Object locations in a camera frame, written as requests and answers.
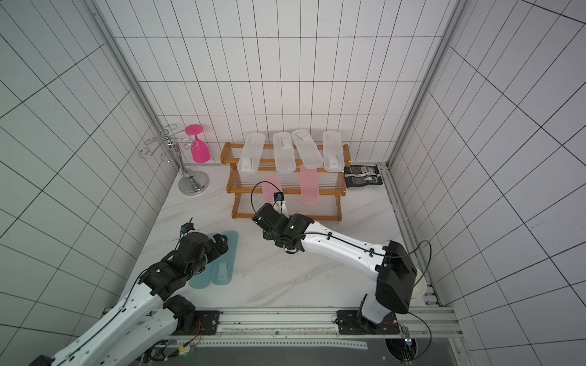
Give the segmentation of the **teal pencil case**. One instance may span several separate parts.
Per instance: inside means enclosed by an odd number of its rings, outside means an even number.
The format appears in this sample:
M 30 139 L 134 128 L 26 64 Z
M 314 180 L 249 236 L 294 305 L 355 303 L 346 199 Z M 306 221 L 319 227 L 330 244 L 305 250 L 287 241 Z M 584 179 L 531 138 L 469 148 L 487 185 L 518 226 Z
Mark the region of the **teal pencil case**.
M 210 259 L 210 256 L 214 256 L 214 245 L 216 244 L 214 233 L 209 233 L 209 241 L 204 245 L 204 259 L 206 260 L 205 266 L 189 280 L 189 286 L 194 289 L 204 289 L 211 283 L 212 268 L 214 259 Z
M 227 237 L 228 250 L 214 262 L 211 283 L 217 286 L 229 285 L 232 281 L 239 239 L 239 234 L 235 230 L 227 230 L 221 234 Z

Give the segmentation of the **pink pencil case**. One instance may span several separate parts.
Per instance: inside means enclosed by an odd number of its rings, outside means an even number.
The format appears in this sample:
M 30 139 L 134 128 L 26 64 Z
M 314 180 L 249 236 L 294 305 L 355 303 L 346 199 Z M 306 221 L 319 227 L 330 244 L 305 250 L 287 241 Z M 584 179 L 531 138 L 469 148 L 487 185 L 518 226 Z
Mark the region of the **pink pencil case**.
M 318 205 L 320 203 L 320 186 L 317 169 L 308 169 L 300 166 L 300 192 L 303 205 Z
M 262 181 L 261 188 L 265 203 L 275 204 L 275 194 L 282 191 L 282 183 L 280 178 L 270 176 Z

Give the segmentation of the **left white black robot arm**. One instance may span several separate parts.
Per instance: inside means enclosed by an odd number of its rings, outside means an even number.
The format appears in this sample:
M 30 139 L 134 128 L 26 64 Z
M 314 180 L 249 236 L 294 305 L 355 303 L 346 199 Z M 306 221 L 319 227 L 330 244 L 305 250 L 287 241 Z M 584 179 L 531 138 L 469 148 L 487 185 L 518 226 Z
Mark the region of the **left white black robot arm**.
M 158 342 L 176 334 L 196 339 L 214 329 L 206 313 L 180 289 L 226 254 L 228 239 L 191 230 L 176 249 L 146 268 L 118 304 L 77 340 L 33 365 L 128 365 Z

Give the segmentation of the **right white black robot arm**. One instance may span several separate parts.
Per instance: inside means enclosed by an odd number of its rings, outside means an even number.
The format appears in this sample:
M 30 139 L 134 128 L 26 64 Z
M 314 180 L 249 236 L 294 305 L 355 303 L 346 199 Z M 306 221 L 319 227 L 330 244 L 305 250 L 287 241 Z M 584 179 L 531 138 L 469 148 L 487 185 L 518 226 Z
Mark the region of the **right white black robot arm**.
M 413 290 L 424 275 L 399 242 L 391 240 L 383 245 L 354 239 L 305 215 L 288 217 L 271 204 L 264 204 L 253 215 L 253 222 L 265 239 L 289 254 L 326 256 L 372 280 L 356 313 L 357 326 L 363 331 L 374 333 L 390 314 L 409 313 Z

